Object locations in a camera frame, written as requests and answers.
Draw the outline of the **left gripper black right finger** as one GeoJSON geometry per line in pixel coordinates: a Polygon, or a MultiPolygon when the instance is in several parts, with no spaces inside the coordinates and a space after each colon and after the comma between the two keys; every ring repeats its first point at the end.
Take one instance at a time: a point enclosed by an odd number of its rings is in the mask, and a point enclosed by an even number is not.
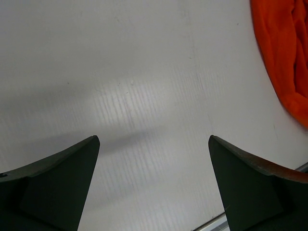
{"type": "Polygon", "coordinates": [[[232,231],[306,231],[308,168],[292,170],[210,136],[209,153],[232,231]]]}

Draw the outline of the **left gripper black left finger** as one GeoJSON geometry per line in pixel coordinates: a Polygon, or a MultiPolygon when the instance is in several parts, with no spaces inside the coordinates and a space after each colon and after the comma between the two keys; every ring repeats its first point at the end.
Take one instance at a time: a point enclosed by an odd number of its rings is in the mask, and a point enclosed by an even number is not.
{"type": "Polygon", "coordinates": [[[2,231],[76,231],[100,149],[97,136],[0,175],[2,231]]]}

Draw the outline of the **orange t shirt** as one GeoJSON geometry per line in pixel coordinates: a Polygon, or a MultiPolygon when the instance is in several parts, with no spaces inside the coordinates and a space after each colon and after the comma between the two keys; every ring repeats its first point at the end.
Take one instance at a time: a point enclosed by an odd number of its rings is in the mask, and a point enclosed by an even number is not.
{"type": "Polygon", "coordinates": [[[308,2],[252,0],[254,33],[262,58],[286,111],[308,126],[308,2]]]}

